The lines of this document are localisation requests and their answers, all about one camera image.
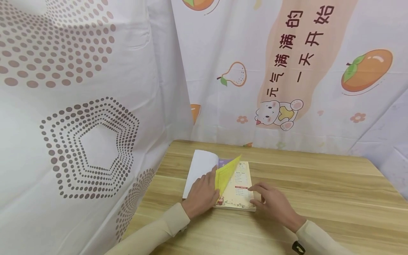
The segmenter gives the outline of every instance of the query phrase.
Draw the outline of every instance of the curtain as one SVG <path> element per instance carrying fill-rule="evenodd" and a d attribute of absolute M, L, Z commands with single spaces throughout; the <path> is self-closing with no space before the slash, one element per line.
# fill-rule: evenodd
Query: curtain
<path fill-rule="evenodd" d="M 172 7 L 192 140 L 365 156 L 407 196 L 405 1 Z"/>
<path fill-rule="evenodd" d="M 193 126 L 169 1 L 0 0 L 1 254 L 103 254 Z"/>

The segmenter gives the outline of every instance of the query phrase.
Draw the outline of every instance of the beige sleeve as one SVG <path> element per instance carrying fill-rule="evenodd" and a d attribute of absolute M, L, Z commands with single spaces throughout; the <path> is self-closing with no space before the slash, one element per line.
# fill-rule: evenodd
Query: beige sleeve
<path fill-rule="evenodd" d="M 166 211 L 161 218 L 139 229 L 110 249 L 105 255 L 147 255 L 157 246 L 174 237 L 190 223 L 180 203 Z"/>
<path fill-rule="evenodd" d="M 311 221 L 306 221 L 296 235 L 305 255 L 354 255 Z"/>

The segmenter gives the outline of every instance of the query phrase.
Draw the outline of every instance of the wood grain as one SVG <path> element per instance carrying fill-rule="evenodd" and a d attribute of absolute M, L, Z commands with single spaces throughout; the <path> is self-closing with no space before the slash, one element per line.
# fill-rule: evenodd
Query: wood grain
<path fill-rule="evenodd" d="M 356 254 L 408 254 L 408 204 L 367 159 L 174 141 L 124 234 L 180 202 L 194 150 L 242 154 L 252 183 L 282 190 L 295 210 Z M 153 254 L 295 254 L 296 236 L 261 212 L 213 209 Z"/>

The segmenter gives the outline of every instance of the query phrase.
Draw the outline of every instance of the cartoon bear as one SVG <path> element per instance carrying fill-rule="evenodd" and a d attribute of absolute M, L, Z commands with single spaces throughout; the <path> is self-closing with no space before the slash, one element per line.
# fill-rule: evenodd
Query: cartoon bear
<path fill-rule="evenodd" d="M 278 101 L 262 102 L 261 107 L 256 111 L 256 124 L 278 125 L 282 130 L 288 131 L 293 127 L 293 121 L 297 112 L 302 109 L 303 101 L 293 100 L 290 104 Z"/>

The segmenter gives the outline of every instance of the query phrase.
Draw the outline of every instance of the hand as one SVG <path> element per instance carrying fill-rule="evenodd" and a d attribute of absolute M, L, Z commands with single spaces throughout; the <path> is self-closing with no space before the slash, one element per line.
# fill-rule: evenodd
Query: hand
<path fill-rule="evenodd" d="M 293 233 L 296 233 L 306 222 L 290 205 L 286 196 L 272 186 L 260 182 L 248 189 L 261 194 L 261 201 L 252 199 L 250 202 L 257 208 L 264 210 L 269 216 L 276 219 Z"/>
<path fill-rule="evenodd" d="M 214 166 L 211 172 L 198 178 L 192 185 L 187 198 L 181 202 L 184 211 L 190 219 L 211 209 L 220 198 L 220 190 L 215 190 Z"/>

